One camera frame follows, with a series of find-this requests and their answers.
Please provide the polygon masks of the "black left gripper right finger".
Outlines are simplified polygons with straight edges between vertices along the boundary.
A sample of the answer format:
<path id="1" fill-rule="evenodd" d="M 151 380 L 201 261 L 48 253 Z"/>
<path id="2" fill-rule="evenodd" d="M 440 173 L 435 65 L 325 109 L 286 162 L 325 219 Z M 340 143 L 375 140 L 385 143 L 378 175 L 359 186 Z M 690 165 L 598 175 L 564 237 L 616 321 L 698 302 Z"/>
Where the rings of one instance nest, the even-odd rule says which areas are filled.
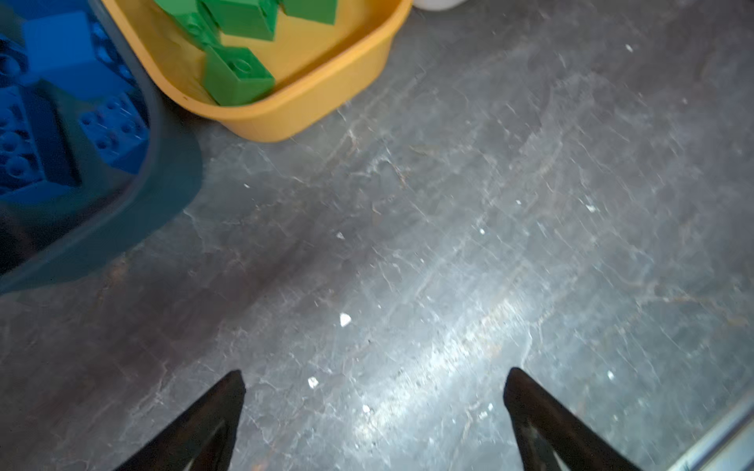
<path id="1" fill-rule="evenodd" d="M 635 470 L 586 424 L 518 367 L 510 370 L 504 404 L 525 470 Z"/>

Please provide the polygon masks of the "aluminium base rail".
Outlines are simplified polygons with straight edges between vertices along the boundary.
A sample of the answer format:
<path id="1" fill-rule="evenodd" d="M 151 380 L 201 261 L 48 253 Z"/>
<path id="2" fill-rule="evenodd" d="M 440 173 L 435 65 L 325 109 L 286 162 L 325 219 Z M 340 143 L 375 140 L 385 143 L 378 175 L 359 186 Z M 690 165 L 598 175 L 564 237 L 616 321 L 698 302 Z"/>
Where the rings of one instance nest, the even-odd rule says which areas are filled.
<path id="1" fill-rule="evenodd" d="M 669 469 L 752 470 L 753 452 L 753 391 L 750 391 Z"/>

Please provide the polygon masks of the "green lego brick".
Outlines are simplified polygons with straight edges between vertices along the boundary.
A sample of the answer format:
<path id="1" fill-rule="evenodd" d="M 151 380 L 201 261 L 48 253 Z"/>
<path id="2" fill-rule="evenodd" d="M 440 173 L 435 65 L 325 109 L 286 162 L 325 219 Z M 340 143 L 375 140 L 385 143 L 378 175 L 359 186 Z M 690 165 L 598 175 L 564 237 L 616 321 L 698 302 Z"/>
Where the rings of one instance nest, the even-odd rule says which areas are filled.
<path id="1" fill-rule="evenodd" d="M 336 23 L 338 0 L 281 0 L 280 4 L 289 17 L 330 26 Z"/>
<path id="2" fill-rule="evenodd" d="M 247 48 L 208 46 L 202 85 L 225 107 L 243 106 L 267 96 L 275 88 L 275 78 Z"/>
<path id="3" fill-rule="evenodd" d="M 203 1 L 155 0 L 199 49 L 220 45 L 220 29 Z"/>
<path id="4" fill-rule="evenodd" d="M 274 40 L 279 12 L 275 0 L 205 0 L 203 5 L 226 35 Z"/>

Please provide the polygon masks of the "white plastic bin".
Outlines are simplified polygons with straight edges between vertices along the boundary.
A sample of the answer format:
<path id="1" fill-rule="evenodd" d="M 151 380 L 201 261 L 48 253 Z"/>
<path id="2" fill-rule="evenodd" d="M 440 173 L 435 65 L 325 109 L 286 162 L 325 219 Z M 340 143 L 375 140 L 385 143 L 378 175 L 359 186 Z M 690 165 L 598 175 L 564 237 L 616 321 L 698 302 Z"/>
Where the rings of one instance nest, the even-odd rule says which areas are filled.
<path id="1" fill-rule="evenodd" d="M 417 9 L 429 12 L 442 12 L 454 9 L 467 0 L 414 0 L 412 4 Z"/>

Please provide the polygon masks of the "blue lego brick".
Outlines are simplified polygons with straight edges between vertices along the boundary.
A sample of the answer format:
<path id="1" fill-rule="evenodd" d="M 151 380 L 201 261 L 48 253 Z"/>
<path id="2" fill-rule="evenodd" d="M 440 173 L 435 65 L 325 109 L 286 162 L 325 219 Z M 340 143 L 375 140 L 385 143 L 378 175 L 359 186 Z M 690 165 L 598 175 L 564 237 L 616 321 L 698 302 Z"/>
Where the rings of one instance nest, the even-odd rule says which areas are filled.
<path id="1" fill-rule="evenodd" d="M 22 25 L 31 71 L 80 100 L 129 92 L 135 80 L 104 27 L 84 11 Z"/>
<path id="2" fill-rule="evenodd" d="M 19 86 L 1 90 L 1 199 L 39 204 L 79 185 L 51 103 Z"/>
<path id="3" fill-rule="evenodd" d="M 147 153 L 149 127 L 128 94 L 106 98 L 98 107 L 82 113 L 78 122 L 105 164 L 139 174 Z"/>

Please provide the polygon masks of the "teal plastic bin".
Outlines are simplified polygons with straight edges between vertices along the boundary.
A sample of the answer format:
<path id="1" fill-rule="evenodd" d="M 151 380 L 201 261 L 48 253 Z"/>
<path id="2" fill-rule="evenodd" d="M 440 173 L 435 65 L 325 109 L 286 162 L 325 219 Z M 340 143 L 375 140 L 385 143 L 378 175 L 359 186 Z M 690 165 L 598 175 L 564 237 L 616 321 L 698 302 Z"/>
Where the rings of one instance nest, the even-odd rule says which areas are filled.
<path id="1" fill-rule="evenodd" d="M 134 77 L 125 92 L 149 127 L 137 175 L 109 167 L 78 119 L 106 96 L 80 100 L 31 71 L 23 23 L 84 11 L 104 27 Z M 39 204 L 1 200 L 1 290 L 15 292 L 82 278 L 137 245 L 180 213 L 198 194 L 198 141 L 147 76 L 100 1 L 5 1 L 1 5 L 1 90 L 28 89 L 55 112 L 79 180 L 68 194 Z"/>

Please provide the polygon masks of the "yellow plastic bin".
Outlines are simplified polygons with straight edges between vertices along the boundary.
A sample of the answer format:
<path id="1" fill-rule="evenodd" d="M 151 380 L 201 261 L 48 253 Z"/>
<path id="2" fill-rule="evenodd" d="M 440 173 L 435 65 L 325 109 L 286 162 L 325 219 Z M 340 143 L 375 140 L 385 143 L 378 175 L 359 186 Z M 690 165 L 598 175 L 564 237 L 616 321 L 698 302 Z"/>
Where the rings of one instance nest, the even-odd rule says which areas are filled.
<path id="1" fill-rule="evenodd" d="M 224 35 L 249 49 L 275 78 L 267 98 L 222 107 L 202 85 L 203 52 L 152 1 L 103 4 L 151 80 L 190 113 L 255 142 L 277 142 L 305 130 L 374 82 L 404 25 L 410 1 L 341 1 L 335 25 L 279 14 L 273 41 Z"/>

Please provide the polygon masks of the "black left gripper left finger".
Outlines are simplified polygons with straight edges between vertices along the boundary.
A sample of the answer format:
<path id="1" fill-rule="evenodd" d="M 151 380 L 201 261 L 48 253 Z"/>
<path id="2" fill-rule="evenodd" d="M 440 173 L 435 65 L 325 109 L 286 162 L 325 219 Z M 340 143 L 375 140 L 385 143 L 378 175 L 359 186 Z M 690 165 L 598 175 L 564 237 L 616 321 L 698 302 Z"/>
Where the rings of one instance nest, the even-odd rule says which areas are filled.
<path id="1" fill-rule="evenodd" d="M 246 391 L 241 371 L 229 372 L 119 468 L 227 470 Z"/>

